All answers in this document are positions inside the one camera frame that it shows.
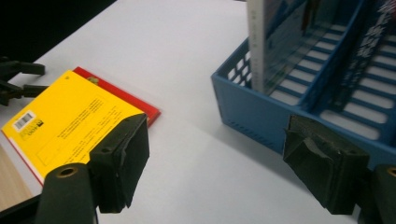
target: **table surface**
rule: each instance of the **table surface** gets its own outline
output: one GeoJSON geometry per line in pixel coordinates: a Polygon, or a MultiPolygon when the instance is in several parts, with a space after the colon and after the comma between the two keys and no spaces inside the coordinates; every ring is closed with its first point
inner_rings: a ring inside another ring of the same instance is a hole
{"type": "MultiPolygon", "coordinates": [[[[330,215],[280,155],[221,123],[210,76],[247,36],[244,2],[119,0],[37,60],[46,75],[12,82],[49,85],[81,66],[161,109],[132,206],[100,223],[356,223],[358,211],[330,215]]],[[[29,102],[1,106],[0,125],[29,102]]]]}

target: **book rack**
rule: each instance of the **book rack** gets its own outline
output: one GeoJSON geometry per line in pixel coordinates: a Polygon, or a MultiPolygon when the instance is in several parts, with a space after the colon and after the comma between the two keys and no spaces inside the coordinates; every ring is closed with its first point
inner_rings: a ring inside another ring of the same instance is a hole
{"type": "Polygon", "coordinates": [[[344,111],[329,109],[337,68],[367,8],[347,1],[333,26],[270,95],[251,89],[248,40],[212,75],[221,120],[282,154],[292,114],[316,119],[367,151],[370,167],[396,163],[396,35],[372,59],[344,111]]]}

